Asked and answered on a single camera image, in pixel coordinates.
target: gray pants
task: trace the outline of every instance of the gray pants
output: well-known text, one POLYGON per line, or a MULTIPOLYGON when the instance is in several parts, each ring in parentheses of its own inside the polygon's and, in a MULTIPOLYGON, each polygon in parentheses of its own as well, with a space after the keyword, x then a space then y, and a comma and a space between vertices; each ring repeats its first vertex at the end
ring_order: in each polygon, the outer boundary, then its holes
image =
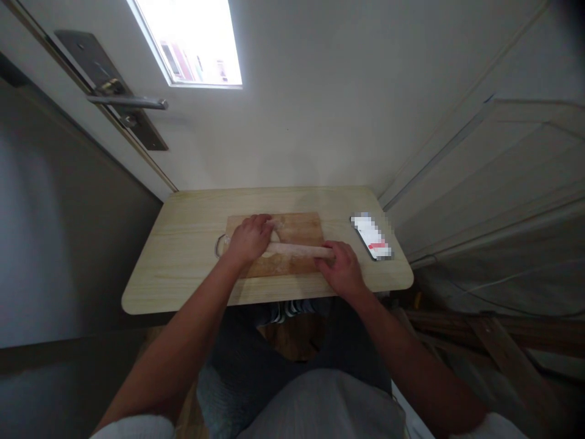
POLYGON ((339 369, 392 393, 388 370, 360 318, 343 299, 332 299, 321 351, 305 364, 282 357, 256 329, 274 318, 274 309, 258 304, 225 310, 197 385, 212 438, 237 436, 286 384, 312 369, 339 369))

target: white sleeve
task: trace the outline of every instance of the white sleeve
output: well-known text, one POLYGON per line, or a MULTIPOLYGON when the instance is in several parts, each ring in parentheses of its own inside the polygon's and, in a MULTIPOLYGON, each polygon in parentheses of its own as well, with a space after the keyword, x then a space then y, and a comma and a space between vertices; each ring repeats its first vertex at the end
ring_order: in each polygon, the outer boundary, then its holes
POLYGON ((475 430, 462 435, 451 435, 450 439, 527 439, 512 422, 497 413, 488 413, 475 430))
POLYGON ((171 439, 175 427, 163 416, 138 415, 106 425, 91 439, 171 439))

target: cable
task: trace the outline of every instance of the cable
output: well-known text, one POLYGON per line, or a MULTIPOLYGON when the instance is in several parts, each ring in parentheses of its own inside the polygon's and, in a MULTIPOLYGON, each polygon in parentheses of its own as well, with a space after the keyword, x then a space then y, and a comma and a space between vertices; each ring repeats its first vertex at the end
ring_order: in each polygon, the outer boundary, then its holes
POLYGON ((507 309, 507 310, 510 310, 510 311, 518 312, 518 313, 521 313, 521 314, 524 314, 524 315, 529 315, 529 316, 532 316, 532 317, 541 317, 541 318, 561 319, 561 318, 579 317, 579 316, 585 314, 585 308, 583 308, 581 310, 578 310, 578 311, 575 311, 575 312, 572 312, 572 313, 568 313, 568 314, 560 314, 560 315, 537 314, 537 313, 531 313, 529 311, 524 311, 524 310, 519 309, 519 308, 514 308, 514 307, 507 306, 507 305, 503 305, 503 304, 500 304, 500 303, 497 303, 497 302, 492 302, 491 300, 488 300, 486 298, 483 298, 481 296, 478 296, 475 293, 472 293, 472 291, 477 291, 477 290, 480 290, 480 289, 485 288, 485 287, 490 287, 491 285, 501 284, 503 282, 506 282, 507 280, 513 279, 515 277, 522 276, 523 274, 530 273, 532 271, 538 271, 538 270, 540 270, 542 268, 546 268, 548 266, 562 265, 562 264, 567 263, 567 262, 575 262, 575 261, 582 261, 582 260, 584 260, 584 259, 583 258, 580 258, 580 259, 570 259, 570 260, 566 260, 566 261, 559 262, 559 263, 555 263, 555 264, 549 264, 549 265, 541 266, 541 267, 538 267, 538 268, 528 269, 528 270, 522 271, 520 273, 514 274, 512 276, 505 277, 504 279, 496 280, 495 282, 491 282, 489 284, 480 285, 479 287, 472 288, 471 290, 465 290, 463 287, 460 287, 458 284, 456 284, 454 281, 451 280, 451 275, 450 275, 450 273, 449 273, 449 271, 447 270, 446 267, 444 267, 441 264, 438 264, 438 266, 440 266, 441 269, 447 275, 448 282, 450 284, 452 284, 454 287, 458 288, 459 290, 461 290, 463 292, 463 294, 461 294, 460 296, 458 296, 458 298, 463 297, 465 294, 469 294, 470 296, 473 296, 476 299, 479 299, 479 300, 481 300, 483 302, 486 302, 486 303, 489 303, 491 305, 495 305, 495 306, 498 306, 498 307, 501 307, 501 308, 504 308, 504 309, 507 309))

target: glass pane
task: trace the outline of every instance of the glass pane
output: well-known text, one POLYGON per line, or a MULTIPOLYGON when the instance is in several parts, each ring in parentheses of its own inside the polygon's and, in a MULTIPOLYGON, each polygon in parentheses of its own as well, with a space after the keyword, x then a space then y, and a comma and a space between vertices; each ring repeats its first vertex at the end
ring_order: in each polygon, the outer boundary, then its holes
POLYGON ((131 0, 174 84, 242 84, 227 0, 131 0))

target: phone screen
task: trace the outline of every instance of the phone screen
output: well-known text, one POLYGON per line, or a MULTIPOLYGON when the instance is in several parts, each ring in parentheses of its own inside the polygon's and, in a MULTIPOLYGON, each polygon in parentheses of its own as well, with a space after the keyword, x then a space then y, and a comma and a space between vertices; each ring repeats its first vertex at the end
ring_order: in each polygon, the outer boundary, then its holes
POLYGON ((374 260, 385 260, 392 258, 392 249, 386 242, 384 235, 380 232, 374 219, 367 212, 357 212, 351 217, 354 228, 364 241, 366 249, 374 260))

